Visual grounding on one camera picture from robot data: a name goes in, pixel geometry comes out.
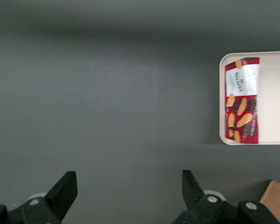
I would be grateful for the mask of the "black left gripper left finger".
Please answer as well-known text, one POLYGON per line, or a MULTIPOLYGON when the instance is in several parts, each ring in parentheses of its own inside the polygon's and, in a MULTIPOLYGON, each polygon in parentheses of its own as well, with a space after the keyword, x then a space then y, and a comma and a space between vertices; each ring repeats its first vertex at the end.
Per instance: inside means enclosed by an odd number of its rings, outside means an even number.
POLYGON ((60 224, 77 197, 75 171, 66 172, 43 197, 29 199, 21 207, 25 224, 60 224))

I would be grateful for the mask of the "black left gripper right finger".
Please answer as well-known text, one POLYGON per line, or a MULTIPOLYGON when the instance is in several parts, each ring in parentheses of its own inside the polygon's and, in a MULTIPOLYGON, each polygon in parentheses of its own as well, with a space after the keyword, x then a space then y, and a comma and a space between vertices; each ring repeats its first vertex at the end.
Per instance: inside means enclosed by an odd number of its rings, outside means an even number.
POLYGON ((182 196, 187 210, 178 216, 176 224, 215 224, 222 215, 222 199, 205 194, 190 170, 182 172, 182 196))

